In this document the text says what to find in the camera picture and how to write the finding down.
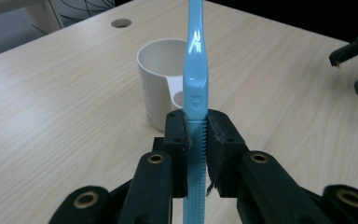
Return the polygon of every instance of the wooden table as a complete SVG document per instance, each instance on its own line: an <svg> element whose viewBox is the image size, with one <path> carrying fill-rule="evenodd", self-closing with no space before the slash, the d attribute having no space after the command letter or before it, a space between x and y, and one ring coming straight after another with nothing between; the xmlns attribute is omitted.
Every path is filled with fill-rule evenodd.
<svg viewBox="0 0 358 224"><path fill-rule="evenodd" d="M328 60L346 43L210 2L204 14L210 108L300 186L358 188L358 57ZM111 26L122 18L132 25ZM186 38L186 18L187 1L136 0L0 54L0 223L47 223L75 189L132 178L163 136L146 119L136 52ZM214 190L206 223L240 223L235 202Z"/></svg>

